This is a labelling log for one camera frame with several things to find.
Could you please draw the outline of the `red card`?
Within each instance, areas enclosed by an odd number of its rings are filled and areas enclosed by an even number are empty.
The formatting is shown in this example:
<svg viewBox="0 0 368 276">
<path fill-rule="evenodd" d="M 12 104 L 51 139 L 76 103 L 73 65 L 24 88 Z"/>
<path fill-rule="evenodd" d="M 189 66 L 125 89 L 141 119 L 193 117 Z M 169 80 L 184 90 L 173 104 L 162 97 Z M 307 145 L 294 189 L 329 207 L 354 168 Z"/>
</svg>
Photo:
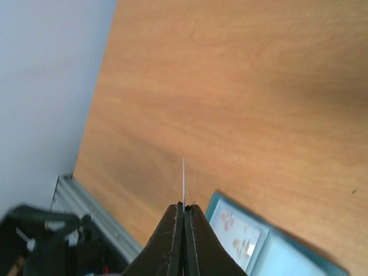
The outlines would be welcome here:
<svg viewBox="0 0 368 276">
<path fill-rule="evenodd" d="M 182 158 L 182 206 L 185 211 L 186 206 L 186 175 L 185 175 L 185 158 Z"/>
</svg>

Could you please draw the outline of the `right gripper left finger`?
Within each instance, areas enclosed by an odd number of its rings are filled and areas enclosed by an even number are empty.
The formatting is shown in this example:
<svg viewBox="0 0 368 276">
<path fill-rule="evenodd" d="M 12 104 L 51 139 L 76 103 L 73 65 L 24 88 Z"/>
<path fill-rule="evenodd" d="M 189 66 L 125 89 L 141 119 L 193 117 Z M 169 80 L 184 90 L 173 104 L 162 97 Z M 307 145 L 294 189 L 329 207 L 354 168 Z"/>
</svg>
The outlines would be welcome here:
<svg viewBox="0 0 368 276">
<path fill-rule="evenodd" d="M 171 204 L 141 253 L 122 275 L 182 275 L 183 205 Z"/>
</svg>

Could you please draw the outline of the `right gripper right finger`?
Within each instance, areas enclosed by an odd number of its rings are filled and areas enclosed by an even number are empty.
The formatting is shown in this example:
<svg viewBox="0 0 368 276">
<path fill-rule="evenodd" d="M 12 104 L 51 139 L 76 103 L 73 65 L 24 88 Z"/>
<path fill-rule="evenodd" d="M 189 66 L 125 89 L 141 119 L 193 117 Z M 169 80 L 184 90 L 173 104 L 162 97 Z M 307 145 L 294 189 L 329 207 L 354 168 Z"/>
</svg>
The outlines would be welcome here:
<svg viewBox="0 0 368 276">
<path fill-rule="evenodd" d="M 184 275 L 246 275 L 219 242 L 199 205 L 185 207 Z"/>
</svg>

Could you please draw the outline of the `blue card holder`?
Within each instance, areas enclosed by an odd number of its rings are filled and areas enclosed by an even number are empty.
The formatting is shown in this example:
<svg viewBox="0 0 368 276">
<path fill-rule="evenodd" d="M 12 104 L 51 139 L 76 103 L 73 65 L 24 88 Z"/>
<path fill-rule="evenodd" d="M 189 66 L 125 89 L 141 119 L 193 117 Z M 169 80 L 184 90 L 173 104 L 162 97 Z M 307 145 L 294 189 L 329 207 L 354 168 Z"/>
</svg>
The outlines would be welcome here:
<svg viewBox="0 0 368 276">
<path fill-rule="evenodd" d="M 311 250 L 295 237 L 284 233 L 268 221 L 241 207 L 225 195 L 213 193 L 206 211 L 210 220 L 218 200 L 223 199 L 253 219 L 261 227 L 262 242 L 257 245 L 254 266 L 247 275 L 348 275 L 348 271 Z"/>
</svg>

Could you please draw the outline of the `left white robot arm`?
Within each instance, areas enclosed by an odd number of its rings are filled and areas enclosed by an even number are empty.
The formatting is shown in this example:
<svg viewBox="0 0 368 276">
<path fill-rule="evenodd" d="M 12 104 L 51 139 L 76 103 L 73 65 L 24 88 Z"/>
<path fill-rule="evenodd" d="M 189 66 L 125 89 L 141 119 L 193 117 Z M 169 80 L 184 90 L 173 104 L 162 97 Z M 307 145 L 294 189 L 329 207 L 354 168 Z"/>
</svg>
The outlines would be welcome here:
<svg viewBox="0 0 368 276">
<path fill-rule="evenodd" d="M 127 267 L 88 214 L 18 205 L 1 218 L 1 275 L 120 275 Z"/>
</svg>

